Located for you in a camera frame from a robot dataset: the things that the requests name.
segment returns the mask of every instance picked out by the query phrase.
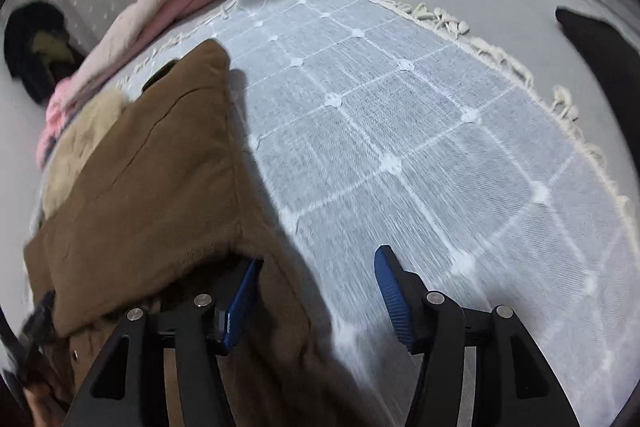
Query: white blanket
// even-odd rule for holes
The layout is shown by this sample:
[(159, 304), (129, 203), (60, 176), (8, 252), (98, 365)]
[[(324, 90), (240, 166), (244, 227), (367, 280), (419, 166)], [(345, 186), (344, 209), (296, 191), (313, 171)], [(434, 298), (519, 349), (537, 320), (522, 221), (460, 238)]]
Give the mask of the white blanket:
[(387, 243), (460, 305), (511, 305), (580, 424), (613, 419), (640, 363), (633, 226), (567, 123), (513, 71), (370, 0), (237, 0), (114, 82), (137, 96), (212, 37), (232, 57), (248, 161), (354, 399), (402, 425), (417, 377), (373, 275)]

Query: pillow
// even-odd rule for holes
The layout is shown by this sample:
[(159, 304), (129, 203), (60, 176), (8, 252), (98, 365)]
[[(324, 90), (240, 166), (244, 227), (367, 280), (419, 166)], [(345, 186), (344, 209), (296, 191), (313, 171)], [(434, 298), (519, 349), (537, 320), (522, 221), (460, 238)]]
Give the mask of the pillow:
[(640, 55), (618, 31), (601, 20), (556, 9), (562, 31), (593, 71), (616, 115), (640, 172)]

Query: brown jacket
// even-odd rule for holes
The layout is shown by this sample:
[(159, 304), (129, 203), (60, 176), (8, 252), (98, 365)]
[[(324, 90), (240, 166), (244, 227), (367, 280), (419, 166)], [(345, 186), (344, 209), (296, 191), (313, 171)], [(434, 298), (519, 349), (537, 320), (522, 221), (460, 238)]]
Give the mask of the brown jacket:
[(56, 331), (70, 344), (58, 358), (77, 353), (78, 386), (127, 307), (193, 298), (231, 251), (264, 259), (260, 302), (220, 360), (236, 423), (360, 425), (332, 388), (296, 274), (244, 167), (227, 73), (224, 49), (203, 42), (123, 113), (25, 249), (34, 298), (55, 289)]

